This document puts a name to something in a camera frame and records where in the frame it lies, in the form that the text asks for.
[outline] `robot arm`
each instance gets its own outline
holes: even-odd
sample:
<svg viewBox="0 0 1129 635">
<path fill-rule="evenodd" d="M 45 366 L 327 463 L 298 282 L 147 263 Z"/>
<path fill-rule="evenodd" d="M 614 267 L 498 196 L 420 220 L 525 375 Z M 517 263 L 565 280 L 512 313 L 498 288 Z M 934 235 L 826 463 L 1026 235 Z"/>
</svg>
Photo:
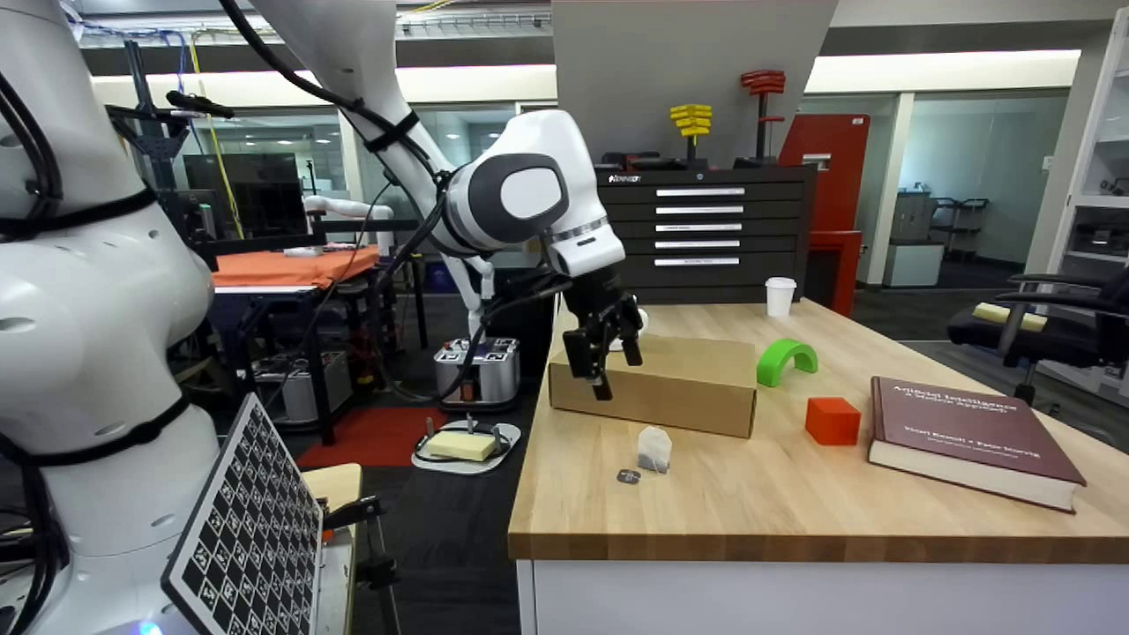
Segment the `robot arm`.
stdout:
<svg viewBox="0 0 1129 635">
<path fill-rule="evenodd" d="M 219 0 L 245 38 L 271 62 L 245 22 L 238 0 Z M 573 375 L 590 376 L 610 399 L 605 355 L 614 340 L 638 365 L 641 329 L 636 298 L 610 288 L 610 267 L 625 261 L 596 196 L 596 174 L 577 119 L 561 111 L 517 115 L 476 162 L 451 168 L 420 127 L 394 81 L 394 0 L 256 0 L 283 41 L 304 61 L 317 89 L 271 62 L 306 92 L 343 107 L 366 147 L 398 176 L 430 220 L 430 239 L 471 308 L 471 335 L 480 333 L 480 305 L 492 300 L 489 255 L 543 235 L 547 261 L 567 282 L 578 329 L 565 335 Z"/>
</svg>

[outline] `office chair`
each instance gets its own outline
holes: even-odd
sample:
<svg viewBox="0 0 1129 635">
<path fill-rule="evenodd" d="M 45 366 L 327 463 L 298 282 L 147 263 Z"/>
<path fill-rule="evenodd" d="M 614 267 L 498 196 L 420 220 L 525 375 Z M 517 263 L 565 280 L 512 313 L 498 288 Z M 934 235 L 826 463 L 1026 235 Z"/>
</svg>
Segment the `office chair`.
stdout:
<svg viewBox="0 0 1129 635">
<path fill-rule="evenodd" d="M 1017 293 L 990 300 L 1006 308 L 1001 322 L 986 322 L 986 312 L 966 308 L 950 322 L 950 342 L 994 349 L 1006 366 L 1032 369 L 1039 360 L 1060 360 L 1127 375 L 1129 270 L 1117 280 L 1017 274 L 1017 282 Z M 1024 329 L 1024 313 L 1034 308 L 1054 312 L 1040 329 Z M 1017 385 L 1017 399 L 1034 403 L 1026 376 Z"/>
</svg>

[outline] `green toy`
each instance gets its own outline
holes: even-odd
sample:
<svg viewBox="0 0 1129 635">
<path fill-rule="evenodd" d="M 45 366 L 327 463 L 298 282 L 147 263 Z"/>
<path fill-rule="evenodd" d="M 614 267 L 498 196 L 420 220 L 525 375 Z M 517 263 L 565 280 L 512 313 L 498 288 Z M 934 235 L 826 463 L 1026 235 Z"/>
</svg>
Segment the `green toy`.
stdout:
<svg viewBox="0 0 1129 635">
<path fill-rule="evenodd" d="M 797 366 L 803 375 L 820 375 L 820 352 L 803 340 L 777 340 L 761 360 L 755 365 L 755 381 L 766 387 L 777 387 L 785 381 L 786 366 Z"/>
</svg>

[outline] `workbench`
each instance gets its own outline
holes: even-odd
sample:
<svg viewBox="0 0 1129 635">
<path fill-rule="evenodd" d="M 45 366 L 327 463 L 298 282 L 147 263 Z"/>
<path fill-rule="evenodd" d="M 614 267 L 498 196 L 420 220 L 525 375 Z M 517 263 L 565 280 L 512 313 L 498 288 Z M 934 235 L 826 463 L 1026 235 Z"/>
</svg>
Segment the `workbench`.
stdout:
<svg viewBox="0 0 1129 635">
<path fill-rule="evenodd" d="M 636 464 L 641 422 L 550 408 L 543 385 L 509 521 L 525 635 L 1127 630 L 1121 450 L 1040 416 L 1092 481 L 1075 516 L 879 469 L 864 443 L 805 434 L 813 395 L 839 395 L 867 422 L 873 375 L 986 385 L 813 300 L 780 322 L 759 305 L 651 308 L 641 360 L 664 335 L 755 349 L 791 335 L 820 349 L 824 369 L 759 387 L 747 441 L 672 432 L 672 473 L 636 487 L 617 469 Z"/>
</svg>

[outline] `wooden tabletop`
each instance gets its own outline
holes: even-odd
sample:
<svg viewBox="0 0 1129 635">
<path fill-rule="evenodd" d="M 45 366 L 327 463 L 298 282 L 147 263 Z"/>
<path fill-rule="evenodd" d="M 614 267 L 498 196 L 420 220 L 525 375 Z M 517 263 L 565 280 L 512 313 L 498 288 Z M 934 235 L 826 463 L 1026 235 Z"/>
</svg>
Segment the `wooden tabletop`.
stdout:
<svg viewBox="0 0 1129 635">
<path fill-rule="evenodd" d="M 1045 416 L 1092 481 L 1075 516 L 879 469 L 861 443 L 805 434 L 813 395 L 855 403 L 867 427 L 873 375 L 986 385 L 808 300 L 785 322 L 751 305 L 651 308 L 651 322 L 646 340 L 805 340 L 824 369 L 761 387 L 747 441 L 672 432 L 672 473 L 636 487 L 617 469 L 636 464 L 641 427 L 557 414 L 543 385 L 509 521 L 517 560 L 1129 560 L 1129 454 Z"/>
</svg>

